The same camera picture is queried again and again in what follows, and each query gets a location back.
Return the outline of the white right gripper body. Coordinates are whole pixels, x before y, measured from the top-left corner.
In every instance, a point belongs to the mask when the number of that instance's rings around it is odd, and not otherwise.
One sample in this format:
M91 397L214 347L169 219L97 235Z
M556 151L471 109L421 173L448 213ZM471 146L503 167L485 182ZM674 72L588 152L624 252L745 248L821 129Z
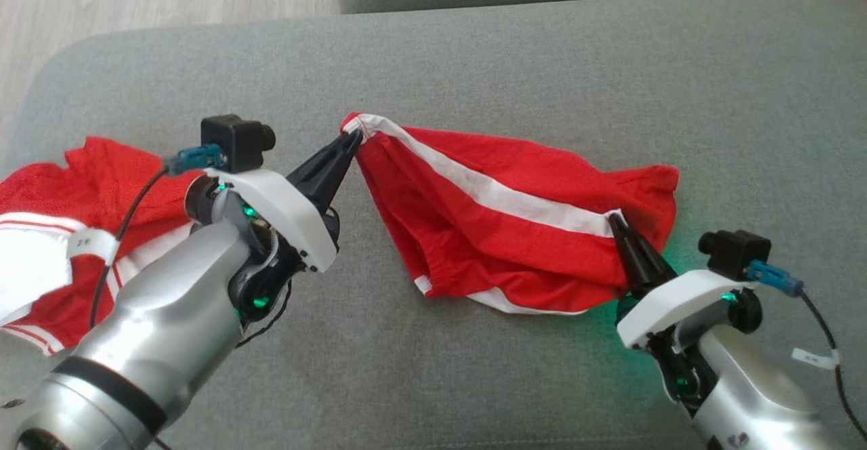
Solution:
M710 270L691 270L651 290L616 324L626 348L650 348L653 337L669 335L668 345L684 351L718 325L737 327L749 335L757 330L757 300L749 281L733 281ZM743 293L753 305L745 321L729 314L727 295Z

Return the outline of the red basketball jersey white sleeves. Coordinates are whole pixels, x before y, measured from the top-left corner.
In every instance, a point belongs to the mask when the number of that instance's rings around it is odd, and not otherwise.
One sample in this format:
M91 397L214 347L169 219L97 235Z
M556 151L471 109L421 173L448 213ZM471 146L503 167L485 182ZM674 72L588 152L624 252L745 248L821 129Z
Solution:
M90 247L68 258L68 241L84 230L117 234L162 161L103 137L89 137L64 156L65 165L34 163L0 181L0 333L31 343L46 356L75 347L89 332L103 272L97 321L110 313L122 287L191 234L185 196L203 176L191 170L158 179L106 268Z

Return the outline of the red shorts white stripe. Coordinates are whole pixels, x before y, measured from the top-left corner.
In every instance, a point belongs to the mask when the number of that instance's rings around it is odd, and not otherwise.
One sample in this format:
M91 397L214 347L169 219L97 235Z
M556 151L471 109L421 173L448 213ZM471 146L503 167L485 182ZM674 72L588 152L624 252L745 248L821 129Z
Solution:
M415 286L507 314L578 315L626 290L610 216L663 250L680 172L600 170L517 138L402 127L353 112L357 165Z

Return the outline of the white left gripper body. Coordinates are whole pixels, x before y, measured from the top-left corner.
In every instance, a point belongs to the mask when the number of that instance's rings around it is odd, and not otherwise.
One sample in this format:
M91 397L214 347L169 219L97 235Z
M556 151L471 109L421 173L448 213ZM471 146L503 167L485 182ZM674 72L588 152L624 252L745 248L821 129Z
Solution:
M310 268L325 272L331 267L337 247L321 214L285 176L269 169L230 174L207 168L205 174L229 184L291 247L306 253L304 262Z

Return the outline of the large grey sofa seat cushion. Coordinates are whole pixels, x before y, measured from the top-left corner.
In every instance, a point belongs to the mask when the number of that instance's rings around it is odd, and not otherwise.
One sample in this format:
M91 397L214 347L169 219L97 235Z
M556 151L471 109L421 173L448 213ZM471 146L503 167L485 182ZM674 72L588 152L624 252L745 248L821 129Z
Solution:
M665 256L772 241L805 281L867 424L867 0L579 0L88 37L31 83L0 176L87 135L170 153L203 117L267 123L288 172L353 111L523 138L598 169L680 169ZM427 299L360 170L335 265L162 435L171 450L702 450L612 304L577 317Z

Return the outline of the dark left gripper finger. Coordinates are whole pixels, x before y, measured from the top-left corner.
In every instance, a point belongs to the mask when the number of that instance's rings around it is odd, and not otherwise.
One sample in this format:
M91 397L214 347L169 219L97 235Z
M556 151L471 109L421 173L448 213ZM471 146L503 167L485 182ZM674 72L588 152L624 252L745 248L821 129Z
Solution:
M339 136L306 163L305 195L321 215L329 210L362 144L362 136Z
M309 198L333 198L360 147L360 131L343 133L292 170L286 179Z

